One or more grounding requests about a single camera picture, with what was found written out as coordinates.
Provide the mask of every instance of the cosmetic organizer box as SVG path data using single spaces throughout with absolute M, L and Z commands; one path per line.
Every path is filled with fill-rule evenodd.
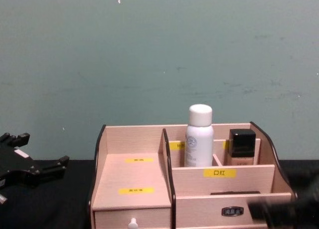
M 187 125 L 104 125 L 89 201 L 92 228 L 267 228 L 252 219 L 248 204 L 295 199 L 270 137 L 253 122 L 212 125 L 211 167 L 184 167 Z M 230 129 L 241 128 L 256 133 L 254 165 L 225 166 Z

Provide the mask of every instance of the white bottle cap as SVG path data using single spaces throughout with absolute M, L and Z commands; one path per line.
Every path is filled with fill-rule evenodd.
M 211 125 L 213 110 L 205 104 L 194 104 L 189 107 L 189 124 L 194 127 Z

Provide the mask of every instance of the teal wall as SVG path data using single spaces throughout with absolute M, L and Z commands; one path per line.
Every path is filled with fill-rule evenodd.
M 0 0 L 0 133 L 92 159 L 103 124 L 255 121 L 319 159 L 319 0 Z

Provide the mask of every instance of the white knob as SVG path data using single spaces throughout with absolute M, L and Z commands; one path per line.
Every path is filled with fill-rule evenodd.
M 136 223 L 136 219 L 132 218 L 128 225 L 128 229 L 139 229 L 139 225 Z

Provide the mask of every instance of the black edge trim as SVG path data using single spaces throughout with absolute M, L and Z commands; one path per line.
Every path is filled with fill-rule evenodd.
M 274 156 L 275 156 L 275 161 L 276 161 L 276 164 L 277 164 L 277 166 L 278 166 L 278 170 L 279 170 L 281 176 L 283 177 L 283 179 L 285 180 L 285 182 L 286 182 L 286 183 L 289 185 L 289 187 L 291 188 L 290 182 L 289 182 L 289 180 L 288 180 L 288 177 L 287 177 L 285 171 L 284 171 L 284 170 L 281 168 L 281 166 L 280 166 L 280 163 L 279 163 L 279 160 L 278 160 L 278 155 L 277 155 L 276 148 L 275 148 L 275 145 L 274 145 L 273 141 L 271 140 L 271 138 L 269 137 L 269 135 L 268 135 L 264 130 L 262 130 L 256 123 L 254 123 L 254 122 L 250 122 L 250 123 L 251 123 L 252 125 L 254 125 L 259 131 L 261 131 L 261 132 L 266 136 L 267 140 L 270 142 L 271 148 L 272 148 L 272 150 L 273 150 L 273 154 L 274 154 Z
M 97 174 L 97 170 L 98 170 L 98 155 L 99 155 L 99 149 L 100 149 L 100 141 L 103 135 L 103 132 L 105 130 L 106 125 L 104 124 L 102 126 L 102 129 L 100 131 L 99 137 L 96 141 L 96 145 L 95 145 L 95 153 L 94 153 L 94 164 L 95 164 L 95 169 L 94 169 L 94 174 L 93 174 L 93 178 L 92 178 L 92 182 L 91 182 L 91 187 L 89 190 L 89 194 L 88 194 L 88 198 L 87 198 L 87 225 L 86 228 L 91 228 L 91 199 L 92 199 L 92 194 L 94 191 L 94 185 L 95 185 L 95 181 L 96 181 L 96 174 Z
M 166 144 L 166 154 L 167 154 L 167 171 L 168 171 L 168 180 L 170 186 L 170 193 L 171 193 L 171 229 L 176 229 L 176 194 L 175 194 L 175 187 L 173 182 L 173 176 L 171 171 L 171 162 L 170 162 L 170 149 L 169 149 L 169 140 L 167 136 L 167 131 L 163 129 L 165 144 Z

